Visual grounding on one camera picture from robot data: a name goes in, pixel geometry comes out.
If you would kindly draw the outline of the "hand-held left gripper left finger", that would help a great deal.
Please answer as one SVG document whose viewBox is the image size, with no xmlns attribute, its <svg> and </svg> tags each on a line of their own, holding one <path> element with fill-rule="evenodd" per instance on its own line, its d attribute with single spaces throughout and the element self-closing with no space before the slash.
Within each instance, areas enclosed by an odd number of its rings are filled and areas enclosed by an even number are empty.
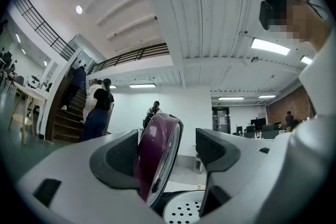
<svg viewBox="0 0 336 224">
<path fill-rule="evenodd" d="M 163 224 L 134 178 L 138 131 L 62 147 L 30 169 L 17 191 L 45 224 Z"/>
</svg>

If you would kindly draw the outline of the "black mezzanine railing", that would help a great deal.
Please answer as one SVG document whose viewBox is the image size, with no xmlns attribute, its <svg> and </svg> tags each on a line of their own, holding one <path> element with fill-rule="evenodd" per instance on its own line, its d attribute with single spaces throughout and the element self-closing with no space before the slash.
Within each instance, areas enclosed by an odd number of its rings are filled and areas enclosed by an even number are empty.
<svg viewBox="0 0 336 224">
<path fill-rule="evenodd" d="M 111 67 L 115 67 L 121 64 L 125 64 L 128 62 L 138 61 L 147 58 L 159 57 L 169 55 L 169 49 L 166 43 L 161 43 L 157 45 L 151 45 L 148 47 L 144 47 L 141 49 L 136 49 L 133 51 L 129 51 L 118 56 L 107 59 L 101 63 L 97 63 L 94 65 L 90 74 L 99 72 L 104 69 L 108 69 Z"/>
<path fill-rule="evenodd" d="M 14 0 L 14 5 L 34 31 L 65 60 L 69 60 L 75 50 L 68 45 L 57 32 L 45 21 L 30 0 Z"/>
</svg>

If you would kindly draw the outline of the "wooden legged side table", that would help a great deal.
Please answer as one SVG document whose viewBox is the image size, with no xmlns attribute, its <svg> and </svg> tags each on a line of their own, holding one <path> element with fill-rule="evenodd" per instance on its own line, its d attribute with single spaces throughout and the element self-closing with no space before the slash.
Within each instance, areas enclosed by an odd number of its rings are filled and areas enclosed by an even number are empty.
<svg viewBox="0 0 336 224">
<path fill-rule="evenodd" d="M 19 98 L 14 105 L 13 112 L 10 117 L 8 129 L 11 128 L 12 121 L 18 122 L 22 126 L 21 140 L 24 145 L 26 145 L 26 126 L 31 127 L 31 133 L 33 136 L 38 135 L 39 139 L 45 139 L 45 136 L 40 132 L 40 123 L 43 119 L 46 101 L 49 98 L 49 93 L 47 91 L 42 91 L 38 89 L 33 89 L 25 87 L 18 82 L 13 82 L 13 86 L 20 91 Z M 24 108 L 22 112 L 17 112 L 18 105 L 22 99 L 25 97 Z M 36 127 L 34 127 L 34 107 L 37 105 L 40 108 L 39 116 L 37 119 Z"/>
</svg>

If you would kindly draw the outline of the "brown wooden staircase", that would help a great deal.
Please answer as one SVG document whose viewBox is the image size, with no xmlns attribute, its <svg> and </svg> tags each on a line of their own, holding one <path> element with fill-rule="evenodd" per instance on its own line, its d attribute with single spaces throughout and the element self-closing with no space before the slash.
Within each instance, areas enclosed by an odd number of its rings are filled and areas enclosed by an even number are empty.
<svg viewBox="0 0 336 224">
<path fill-rule="evenodd" d="M 83 120 L 83 109 L 86 103 L 85 83 L 82 83 L 82 87 L 71 100 L 70 107 L 66 110 L 61 109 L 63 98 L 66 95 L 74 71 L 74 67 L 68 69 L 52 100 L 45 130 L 45 140 L 47 141 L 77 143 L 79 140 L 83 127 L 81 122 Z"/>
</svg>

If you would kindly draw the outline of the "maroon rice cooker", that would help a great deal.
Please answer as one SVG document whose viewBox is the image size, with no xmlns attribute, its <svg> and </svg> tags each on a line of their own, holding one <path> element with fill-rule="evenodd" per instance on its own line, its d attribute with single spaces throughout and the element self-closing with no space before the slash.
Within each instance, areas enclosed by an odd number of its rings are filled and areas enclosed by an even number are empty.
<svg viewBox="0 0 336 224">
<path fill-rule="evenodd" d="M 183 134 L 183 123 L 165 113 L 155 115 L 141 135 L 134 165 L 139 195 L 166 224 L 196 224 L 204 190 L 170 180 Z"/>
</svg>

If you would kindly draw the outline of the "ceiling panel light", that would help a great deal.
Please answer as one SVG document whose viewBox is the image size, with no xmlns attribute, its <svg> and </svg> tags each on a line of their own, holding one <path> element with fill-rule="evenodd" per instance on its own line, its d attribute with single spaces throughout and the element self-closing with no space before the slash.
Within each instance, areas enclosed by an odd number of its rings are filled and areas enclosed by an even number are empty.
<svg viewBox="0 0 336 224">
<path fill-rule="evenodd" d="M 261 39 L 258 39 L 258 38 L 254 38 L 252 40 L 251 47 L 253 49 L 259 49 L 259 50 L 263 50 L 263 51 L 273 52 L 273 53 L 277 53 L 277 54 L 284 55 L 284 56 L 286 56 L 290 51 L 290 49 L 287 48 L 287 47 L 278 45 L 278 44 L 273 43 L 273 42 L 261 40 Z"/>
</svg>

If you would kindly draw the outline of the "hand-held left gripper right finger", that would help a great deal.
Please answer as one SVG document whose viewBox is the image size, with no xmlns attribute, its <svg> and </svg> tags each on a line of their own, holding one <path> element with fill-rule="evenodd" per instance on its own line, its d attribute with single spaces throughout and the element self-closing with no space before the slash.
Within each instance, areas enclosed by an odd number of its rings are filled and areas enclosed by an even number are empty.
<svg viewBox="0 0 336 224">
<path fill-rule="evenodd" d="M 272 146 L 273 140 L 197 128 L 196 152 L 206 170 L 199 216 L 209 214 L 235 197 L 250 182 Z"/>
</svg>

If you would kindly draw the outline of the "white round appliance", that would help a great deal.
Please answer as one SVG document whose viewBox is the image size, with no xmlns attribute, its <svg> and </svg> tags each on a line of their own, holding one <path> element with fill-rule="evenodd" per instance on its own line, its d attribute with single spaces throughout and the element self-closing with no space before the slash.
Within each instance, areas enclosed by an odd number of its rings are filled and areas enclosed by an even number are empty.
<svg viewBox="0 0 336 224">
<path fill-rule="evenodd" d="M 40 81 L 36 76 L 32 75 L 32 76 L 29 77 L 27 85 L 30 88 L 36 89 L 36 88 L 38 88 L 39 84 L 40 84 Z"/>
</svg>

